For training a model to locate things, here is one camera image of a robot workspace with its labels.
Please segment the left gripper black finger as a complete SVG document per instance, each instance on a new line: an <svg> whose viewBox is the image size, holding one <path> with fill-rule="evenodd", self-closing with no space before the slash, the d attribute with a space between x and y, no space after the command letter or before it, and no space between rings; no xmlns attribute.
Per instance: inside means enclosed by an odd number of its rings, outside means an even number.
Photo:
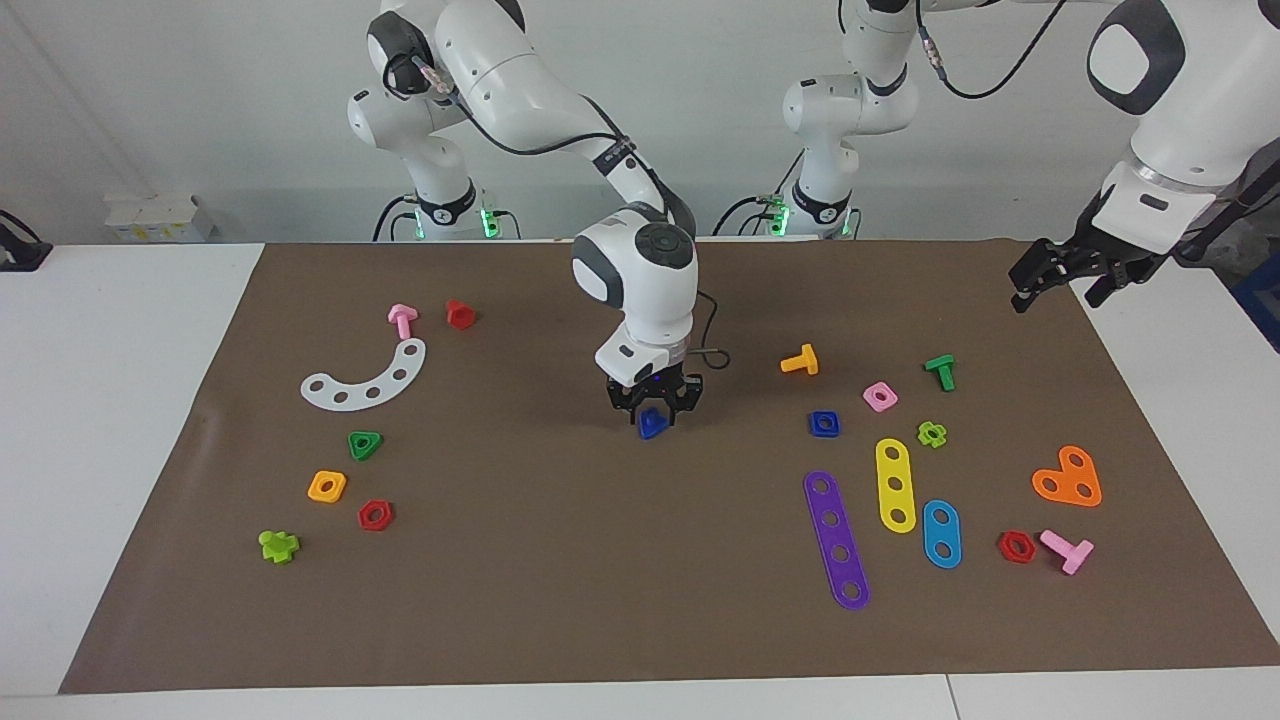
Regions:
<svg viewBox="0 0 1280 720"><path fill-rule="evenodd" d="M1094 263L1093 274L1098 279L1085 291L1089 307L1101 307L1115 292L1128 286L1128 269L1124 260L1101 258Z"/></svg>
<svg viewBox="0 0 1280 720"><path fill-rule="evenodd" d="M1015 313L1025 313L1044 291L1066 282L1062 254L1064 246L1038 238L1014 263L1009 278L1014 286L1010 304Z"/></svg>

